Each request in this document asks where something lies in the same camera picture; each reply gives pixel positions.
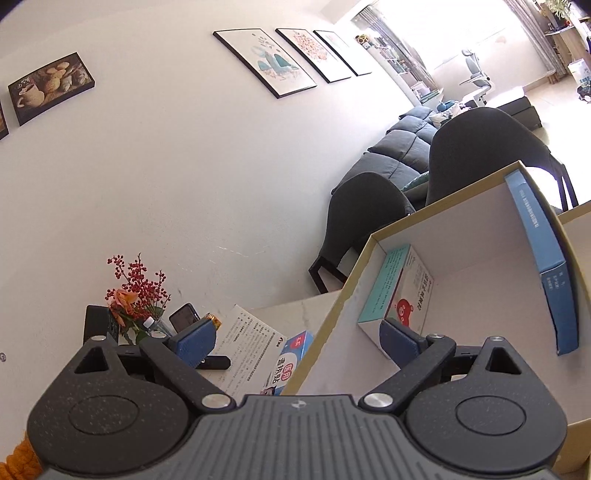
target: chair leg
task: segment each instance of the chair leg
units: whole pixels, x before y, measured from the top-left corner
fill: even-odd
[[[562,177],[559,177],[556,181],[558,182],[558,192],[560,194],[560,203],[562,203],[562,211],[566,212],[569,209],[569,203],[566,200],[566,192],[564,191],[564,182],[562,181]]]
[[[322,281],[322,278],[320,277],[319,271],[320,271],[321,266],[322,266],[322,257],[318,257],[318,258],[316,258],[314,263],[312,263],[312,266],[308,269],[308,273],[312,277],[312,280],[314,281],[316,288],[318,288],[318,291],[320,292],[320,294],[323,294],[323,293],[328,293],[329,289],[326,288],[326,285],[324,285],[324,282]]]
[[[577,200],[577,194],[574,192],[573,183],[570,181],[569,172],[566,170],[566,166],[562,165],[562,175],[564,177],[564,182],[566,183],[566,189],[569,192],[570,203],[572,204],[573,208],[579,206],[579,201]]]
[[[322,278],[320,277],[320,269],[324,268],[328,273],[330,273],[334,278],[341,281],[343,284],[347,281],[347,276],[344,275],[337,267],[335,267],[332,263],[330,263],[325,257],[318,256],[312,266],[308,269],[312,280],[314,281],[316,288],[318,291],[323,293],[328,293],[328,288],[324,285]]]

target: white bottle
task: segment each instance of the white bottle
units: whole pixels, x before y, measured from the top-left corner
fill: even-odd
[[[144,322],[144,328],[151,332],[162,332],[168,337],[173,337],[175,334],[172,333],[162,320],[154,320],[152,317],[148,317]]]

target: framed artwork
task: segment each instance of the framed artwork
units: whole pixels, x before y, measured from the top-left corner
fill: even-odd
[[[19,125],[95,86],[77,53],[52,61],[8,86]]]
[[[218,30],[213,35],[277,98],[316,86],[302,67],[260,28]]]
[[[8,135],[8,127],[6,120],[4,120],[4,112],[2,112],[2,105],[0,105],[0,140]]]
[[[328,30],[314,30],[314,33],[318,35],[320,39],[326,43],[351,70],[353,70],[355,75],[361,76],[371,73],[369,64],[361,57],[361,51],[359,50],[361,47],[356,46],[356,50],[354,50],[352,47],[349,47],[345,41],[335,32]]]
[[[328,83],[351,78],[350,70],[314,35],[302,28],[275,29]]]

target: metal screw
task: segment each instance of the metal screw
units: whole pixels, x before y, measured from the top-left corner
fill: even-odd
[[[226,408],[232,399],[223,393],[210,393],[201,399],[201,403],[207,408]]]
[[[386,408],[394,403],[394,399],[387,393],[370,393],[365,396],[363,401],[373,408]]]

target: medicine box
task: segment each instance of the medicine box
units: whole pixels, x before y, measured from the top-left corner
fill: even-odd
[[[283,387],[296,370],[298,363],[304,358],[312,343],[312,334],[308,331],[302,332],[286,341],[277,364],[269,374],[265,383],[265,389],[261,392],[264,395],[280,395]]]
[[[414,248],[396,248],[386,255],[358,324],[386,355],[379,335],[382,319],[393,318],[420,334],[432,289],[433,278]]]

